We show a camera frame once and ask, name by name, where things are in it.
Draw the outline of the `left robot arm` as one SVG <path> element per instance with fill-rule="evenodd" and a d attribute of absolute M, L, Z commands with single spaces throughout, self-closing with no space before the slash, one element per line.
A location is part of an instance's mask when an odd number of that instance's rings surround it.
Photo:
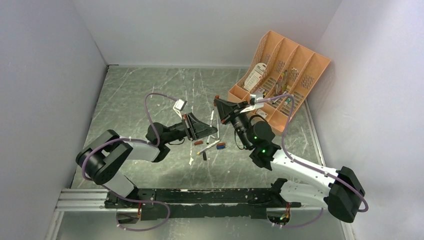
<path fill-rule="evenodd" d="M 136 186 L 120 168 L 127 160 L 159 163 L 170 152 L 167 146 L 174 141 L 196 141 L 213 135 L 218 128 L 197 119 L 192 113 L 182 116 L 181 122 L 165 126 L 159 122 L 148 127 L 146 140 L 125 138 L 114 130 L 106 130 L 76 156 L 83 176 L 98 186 L 116 194 L 126 208 L 134 207 L 139 200 Z"/>

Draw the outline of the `white pen black tip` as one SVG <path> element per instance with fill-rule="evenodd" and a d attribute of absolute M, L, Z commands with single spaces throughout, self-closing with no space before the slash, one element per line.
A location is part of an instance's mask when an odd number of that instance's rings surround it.
<path fill-rule="evenodd" d="M 210 119 L 209 119 L 209 127 L 212 127 L 213 126 L 214 112 L 215 112 L 215 110 L 213 109 L 211 111 L 211 115 L 210 115 Z M 206 139 L 206 144 L 207 145 L 209 145 L 210 139 L 211 139 L 211 135 L 208 135 L 208 137 Z"/>

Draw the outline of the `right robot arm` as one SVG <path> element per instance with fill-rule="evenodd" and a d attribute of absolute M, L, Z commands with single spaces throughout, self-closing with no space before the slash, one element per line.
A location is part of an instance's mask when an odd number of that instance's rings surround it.
<path fill-rule="evenodd" d="M 262 107 L 267 99 L 231 102 L 216 97 L 213 100 L 223 125 L 231 124 L 242 143 L 243 150 L 250 151 L 250 159 L 259 168 L 278 170 L 302 183 L 286 181 L 281 188 L 270 193 L 270 202 L 282 207 L 296 202 L 325 208 L 338 220 L 353 223 L 357 213 L 365 213 L 369 205 L 365 190 L 355 172 L 346 166 L 340 169 L 312 163 L 290 153 L 284 142 L 273 143 L 275 133 L 265 121 L 252 123 L 247 111 Z"/>

